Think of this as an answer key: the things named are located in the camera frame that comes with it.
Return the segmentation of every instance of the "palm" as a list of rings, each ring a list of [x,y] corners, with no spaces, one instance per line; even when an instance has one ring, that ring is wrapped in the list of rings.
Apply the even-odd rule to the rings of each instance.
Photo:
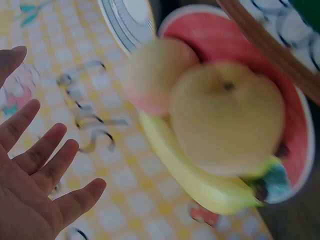
[[[0,51],[0,86],[25,55],[23,49]],[[68,140],[45,165],[67,131],[61,123],[25,153],[13,159],[8,157],[8,151],[39,108],[40,103],[32,100],[0,125],[0,239],[53,240],[63,228],[91,209],[106,187],[103,180],[96,179],[54,201],[48,198],[79,149],[76,141]]]

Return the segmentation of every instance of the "fruit bowl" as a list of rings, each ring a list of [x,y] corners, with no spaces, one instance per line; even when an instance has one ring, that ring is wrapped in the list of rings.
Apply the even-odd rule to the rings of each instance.
[[[179,8],[164,20],[159,36],[184,41],[203,63],[240,62],[274,81],[285,102],[282,142],[288,153],[264,178],[270,194],[265,202],[283,202],[296,194],[306,182],[315,154],[313,123],[302,92],[248,42],[219,8],[208,5]],[[183,153],[168,119],[142,111],[139,114],[156,154],[182,188],[205,209],[231,215],[248,207],[263,206],[255,191],[240,178],[218,177],[197,168]]]

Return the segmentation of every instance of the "banana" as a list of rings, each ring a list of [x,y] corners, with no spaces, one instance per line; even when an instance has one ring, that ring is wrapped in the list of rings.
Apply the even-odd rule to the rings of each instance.
[[[168,121],[139,112],[145,134],[162,163],[181,187],[201,206],[232,215],[245,208],[262,206],[255,192],[238,177],[216,176],[198,168],[181,149]]]

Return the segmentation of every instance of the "plate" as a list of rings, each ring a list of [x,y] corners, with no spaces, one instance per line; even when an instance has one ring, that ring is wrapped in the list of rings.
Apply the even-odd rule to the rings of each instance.
[[[179,8],[163,21],[159,35],[177,38],[189,44],[202,62],[241,62],[275,82],[282,93],[286,108],[282,139],[289,153],[282,160],[290,189],[268,202],[279,203],[295,195],[306,182],[315,155],[314,126],[303,93],[256,49],[217,7],[195,4]]]
[[[97,0],[120,47],[132,53],[155,37],[156,24],[148,0]]]

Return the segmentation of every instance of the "tablecloth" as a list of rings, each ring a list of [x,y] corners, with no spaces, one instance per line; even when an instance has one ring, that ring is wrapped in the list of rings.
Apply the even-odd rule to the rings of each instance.
[[[24,64],[1,89],[0,118],[31,98],[41,102],[10,156],[61,122],[68,127],[62,142],[73,138],[81,148],[50,197],[96,177],[108,184],[97,205],[57,239],[83,239],[82,234],[90,240],[271,239],[254,208],[220,217],[216,228],[189,216],[192,200],[153,153],[122,92],[126,54],[95,0],[2,0],[0,14],[5,17],[0,48],[28,48]]]

